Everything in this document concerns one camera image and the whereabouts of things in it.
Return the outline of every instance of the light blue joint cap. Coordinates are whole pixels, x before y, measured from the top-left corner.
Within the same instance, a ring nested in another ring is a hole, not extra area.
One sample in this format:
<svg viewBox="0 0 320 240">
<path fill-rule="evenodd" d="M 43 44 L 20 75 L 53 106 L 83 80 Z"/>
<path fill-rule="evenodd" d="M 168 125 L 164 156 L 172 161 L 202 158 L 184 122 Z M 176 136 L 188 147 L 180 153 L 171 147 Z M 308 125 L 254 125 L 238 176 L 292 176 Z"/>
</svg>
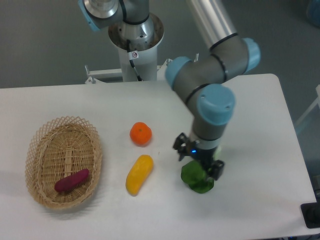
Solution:
<svg viewBox="0 0 320 240">
<path fill-rule="evenodd" d="M 186 56 L 179 56 L 174 59 L 166 68 L 165 78 L 172 89 L 174 89 L 176 76 L 180 72 L 181 68 L 188 62 L 192 62 L 192 60 Z"/>
<path fill-rule="evenodd" d="M 79 5 L 79 7 L 81 9 L 81 12 L 83 13 L 83 15 L 85 17 L 86 22 L 89 24 L 91 30 L 94 31 L 94 32 L 100 31 L 100 28 L 98 28 L 95 25 L 95 23 L 92 21 L 91 17 L 87 13 L 83 0 L 78 0 L 78 5 Z"/>
<path fill-rule="evenodd" d="M 260 59 L 261 59 L 261 52 L 258 44 L 251 38 L 243 38 L 242 39 L 247 47 L 248 47 L 248 66 L 245 70 L 245 73 L 250 71 L 251 69 L 254 69 L 256 66 L 258 66 Z"/>
<path fill-rule="evenodd" d="M 199 114 L 214 126 L 225 125 L 231 119 L 236 98 L 233 92 L 220 84 L 204 87 L 197 99 Z"/>
</svg>

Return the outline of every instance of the plastic vegetable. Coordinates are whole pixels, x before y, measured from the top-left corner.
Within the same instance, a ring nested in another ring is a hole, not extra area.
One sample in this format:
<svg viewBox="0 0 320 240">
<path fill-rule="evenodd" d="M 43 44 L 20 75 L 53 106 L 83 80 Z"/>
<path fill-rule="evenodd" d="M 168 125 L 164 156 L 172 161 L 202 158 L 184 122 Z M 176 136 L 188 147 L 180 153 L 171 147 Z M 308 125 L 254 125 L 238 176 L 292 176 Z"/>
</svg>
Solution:
<svg viewBox="0 0 320 240">
<path fill-rule="evenodd" d="M 214 187 L 214 180 L 207 180 L 207 174 L 201 165 L 192 160 L 181 169 L 181 179 L 198 194 L 204 194 Z"/>
<path fill-rule="evenodd" d="M 54 189 L 57 192 L 66 192 L 75 188 L 78 184 L 84 182 L 89 176 L 89 169 L 82 169 L 70 176 L 66 176 L 59 181 L 57 181 L 54 185 Z"/>
<path fill-rule="evenodd" d="M 126 177 L 125 187 L 127 191 L 136 196 L 151 173 L 154 167 L 154 161 L 149 155 L 141 155 L 132 166 L 128 176 Z"/>
<path fill-rule="evenodd" d="M 151 129 L 144 122 L 136 122 L 130 130 L 131 140 L 139 145 L 146 145 L 152 137 Z"/>
</svg>

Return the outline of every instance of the gray floor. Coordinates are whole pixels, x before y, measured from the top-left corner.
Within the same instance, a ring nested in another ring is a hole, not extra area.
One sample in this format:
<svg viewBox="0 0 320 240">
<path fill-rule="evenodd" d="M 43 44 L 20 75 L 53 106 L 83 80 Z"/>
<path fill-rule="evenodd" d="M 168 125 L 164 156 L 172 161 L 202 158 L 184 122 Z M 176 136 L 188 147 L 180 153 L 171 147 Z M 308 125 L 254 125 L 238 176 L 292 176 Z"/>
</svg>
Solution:
<svg viewBox="0 0 320 240">
<path fill-rule="evenodd" d="M 256 40 L 261 63 L 250 74 L 279 77 L 295 122 L 320 84 L 320 28 L 306 18 L 307 0 L 224 0 L 242 37 Z M 208 50 L 184 0 L 151 0 L 163 21 L 158 62 Z M 108 31 L 91 32 L 76 0 L 0 1 L 0 88 L 82 84 L 90 70 L 120 67 Z M 299 136 L 311 176 L 320 175 L 320 124 Z"/>
</svg>

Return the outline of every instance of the toy fruit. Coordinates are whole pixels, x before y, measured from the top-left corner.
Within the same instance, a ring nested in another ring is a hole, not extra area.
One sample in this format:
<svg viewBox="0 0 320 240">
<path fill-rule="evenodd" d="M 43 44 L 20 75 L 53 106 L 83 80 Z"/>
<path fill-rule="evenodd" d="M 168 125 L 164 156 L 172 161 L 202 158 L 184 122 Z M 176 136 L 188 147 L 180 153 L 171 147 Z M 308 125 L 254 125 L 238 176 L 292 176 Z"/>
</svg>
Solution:
<svg viewBox="0 0 320 240">
<path fill-rule="evenodd" d="M 57 181 L 54 185 L 54 189 L 57 192 L 66 192 L 75 188 L 78 184 L 84 182 L 89 176 L 89 169 L 85 168 L 76 173 L 66 176 L 59 181 Z"/>
<path fill-rule="evenodd" d="M 130 130 L 130 138 L 136 145 L 147 144 L 151 137 L 152 131 L 144 122 L 136 122 Z"/>
<path fill-rule="evenodd" d="M 136 160 L 125 181 L 125 187 L 132 196 L 138 194 L 153 167 L 154 161 L 149 155 L 141 155 Z"/>
</svg>

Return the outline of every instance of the white label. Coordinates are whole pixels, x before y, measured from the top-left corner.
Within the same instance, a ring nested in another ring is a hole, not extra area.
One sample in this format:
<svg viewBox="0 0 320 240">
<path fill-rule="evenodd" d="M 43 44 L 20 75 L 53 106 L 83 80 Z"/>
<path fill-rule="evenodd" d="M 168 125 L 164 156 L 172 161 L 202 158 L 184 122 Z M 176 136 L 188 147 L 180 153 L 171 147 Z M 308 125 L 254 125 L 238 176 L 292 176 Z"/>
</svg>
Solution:
<svg viewBox="0 0 320 240">
<path fill-rule="evenodd" d="M 138 59 L 139 58 L 138 51 L 131 51 L 131 52 L 128 52 L 128 54 L 129 54 L 129 60 L 133 60 L 133 59 Z"/>
</svg>

